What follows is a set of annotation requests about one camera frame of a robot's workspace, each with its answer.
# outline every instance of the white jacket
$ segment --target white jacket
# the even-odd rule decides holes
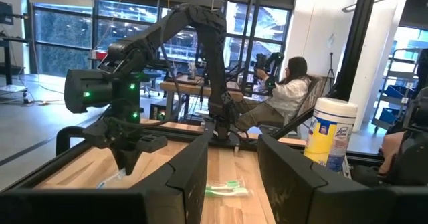
[[[308,77],[298,78],[288,84],[275,84],[272,97],[266,100],[272,108],[284,117],[284,124],[296,115],[296,111],[308,94],[310,80]]]

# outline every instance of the floor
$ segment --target floor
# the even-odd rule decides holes
[[[18,78],[13,81],[14,84],[22,85]],[[103,111],[101,108],[91,108],[85,114],[72,114],[66,109],[64,102],[50,102],[62,100],[62,94],[52,90],[63,92],[63,78],[42,76],[40,85],[37,76],[28,75],[23,83],[29,88],[34,99],[45,100],[49,104],[37,103],[23,107],[20,105],[23,101],[21,93],[0,96],[0,190],[55,156],[55,136],[58,130],[71,125],[87,126]],[[5,79],[0,77],[0,86],[4,85]],[[141,104],[145,109],[143,118],[148,118],[150,104],[161,98],[162,96],[155,95],[152,95],[151,99],[142,98]],[[259,133],[259,129],[252,128],[250,132]],[[303,139],[307,138],[307,132],[308,130],[302,127]],[[352,134],[349,151],[375,154],[384,135],[385,131],[379,130],[374,134],[374,126],[364,124],[360,132]]]

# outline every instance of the white lid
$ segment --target white lid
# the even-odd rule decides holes
[[[315,110],[343,117],[356,117],[358,106],[356,104],[334,98],[318,98]]]

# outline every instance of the disinfecting wipes canister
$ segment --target disinfecting wipes canister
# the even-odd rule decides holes
[[[357,110],[356,104],[342,100],[317,99],[304,155],[339,171],[348,149]]]

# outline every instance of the gray pants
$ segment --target gray pants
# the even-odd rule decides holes
[[[247,131],[260,122],[284,123],[284,117],[265,102],[243,99],[236,103],[236,108],[242,115],[239,117],[236,127]]]

